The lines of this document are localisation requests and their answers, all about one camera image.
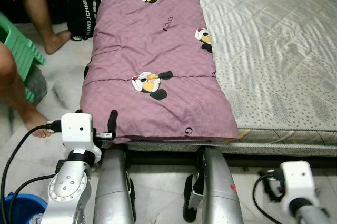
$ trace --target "green plastic stool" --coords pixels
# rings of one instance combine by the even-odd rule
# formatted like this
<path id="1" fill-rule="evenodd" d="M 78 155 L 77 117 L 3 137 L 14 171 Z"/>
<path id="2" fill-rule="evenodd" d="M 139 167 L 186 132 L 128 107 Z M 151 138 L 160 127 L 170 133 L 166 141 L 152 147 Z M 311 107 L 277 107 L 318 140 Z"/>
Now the green plastic stool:
<path id="1" fill-rule="evenodd" d="M 0 13 L 0 41 L 11 51 L 16 62 L 17 71 L 23 81 L 27 78 L 34 58 L 42 65 L 47 62 L 33 42 L 27 39 L 2 13 Z M 27 88 L 26 98 L 30 102 L 34 98 L 34 94 Z"/>

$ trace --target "marble floor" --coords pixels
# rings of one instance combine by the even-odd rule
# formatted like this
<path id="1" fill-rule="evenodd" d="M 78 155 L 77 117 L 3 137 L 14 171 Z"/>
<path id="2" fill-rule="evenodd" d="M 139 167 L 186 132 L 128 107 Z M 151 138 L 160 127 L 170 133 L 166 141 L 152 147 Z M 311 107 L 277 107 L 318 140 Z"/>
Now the marble floor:
<path id="1" fill-rule="evenodd" d="M 31 25 L 20 25 L 20 30 L 44 53 L 42 42 Z M 54 26 L 56 31 L 65 25 Z M 51 120 L 60 119 L 67 112 L 78 109 L 83 83 L 83 70 L 90 60 L 92 40 L 68 42 L 53 55 L 46 55 L 47 64 L 38 65 L 48 82 L 48 94 L 38 109 Z M 22 136 L 27 132 L 15 111 L 0 107 L 0 172 Z M 59 159 L 64 158 L 60 134 L 49 138 L 30 137 L 14 159 L 7 178 L 6 193 L 14 191 L 24 181 L 46 174 L 52 174 Z M 270 223 L 253 204 L 251 193 L 260 168 L 230 167 L 237 186 L 245 224 Z M 129 169 L 135 185 L 137 224 L 186 223 L 182 217 L 183 190 L 187 176 L 194 167 L 160 165 L 135 165 Z M 327 208 L 334 223 L 337 223 L 337 176 L 335 169 L 313 169 L 321 206 Z M 92 194 L 86 207 L 86 221 L 92 223 L 95 190 L 100 169 L 94 171 L 91 179 Z M 48 181 L 40 181 L 26 187 L 23 192 L 47 200 Z M 279 204 L 269 203 L 262 187 L 257 189 L 257 201 L 265 211 L 282 223 L 295 221 L 285 216 Z M 195 223 L 202 223 L 202 206 L 197 212 Z"/>

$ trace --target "pink bedsheet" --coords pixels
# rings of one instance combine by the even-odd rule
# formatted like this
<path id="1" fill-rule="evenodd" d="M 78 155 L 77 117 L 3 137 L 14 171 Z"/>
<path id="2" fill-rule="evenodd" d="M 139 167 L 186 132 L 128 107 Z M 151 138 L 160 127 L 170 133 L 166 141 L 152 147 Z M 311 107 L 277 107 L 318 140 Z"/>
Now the pink bedsheet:
<path id="1" fill-rule="evenodd" d="M 237 138 L 199 0 L 103 0 L 81 109 L 116 142 Z"/>

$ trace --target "white textured mattress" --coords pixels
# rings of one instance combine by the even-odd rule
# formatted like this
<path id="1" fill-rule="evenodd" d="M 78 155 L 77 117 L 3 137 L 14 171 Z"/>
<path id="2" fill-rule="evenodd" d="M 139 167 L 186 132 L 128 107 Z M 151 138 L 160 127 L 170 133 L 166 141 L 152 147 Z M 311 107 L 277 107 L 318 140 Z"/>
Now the white textured mattress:
<path id="1" fill-rule="evenodd" d="M 240 141 L 337 145 L 337 0 L 201 0 Z"/>

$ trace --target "caster wheel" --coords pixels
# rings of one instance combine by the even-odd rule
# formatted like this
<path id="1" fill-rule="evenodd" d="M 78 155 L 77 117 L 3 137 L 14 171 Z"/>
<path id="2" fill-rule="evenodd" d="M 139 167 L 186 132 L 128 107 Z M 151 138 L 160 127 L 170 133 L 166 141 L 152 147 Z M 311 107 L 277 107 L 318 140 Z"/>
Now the caster wheel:
<path id="1" fill-rule="evenodd" d="M 196 219 L 196 210 L 193 208 L 189 209 L 190 195 L 192 192 L 192 179 L 193 175 L 189 175 L 186 179 L 185 189 L 184 189 L 184 198 L 185 203 L 183 207 L 183 217 L 186 222 L 193 222 Z"/>
<path id="2" fill-rule="evenodd" d="M 135 208 L 135 188 L 133 186 L 132 179 L 130 179 L 130 186 L 131 186 L 131 193 L 130 193 L 130 199 L 131 199 L 131 207 L 132 207 L 132 214 L 133 214 L 133 220 L 136 222 L 137 215 L 136 215 L 136 208 Z"/>

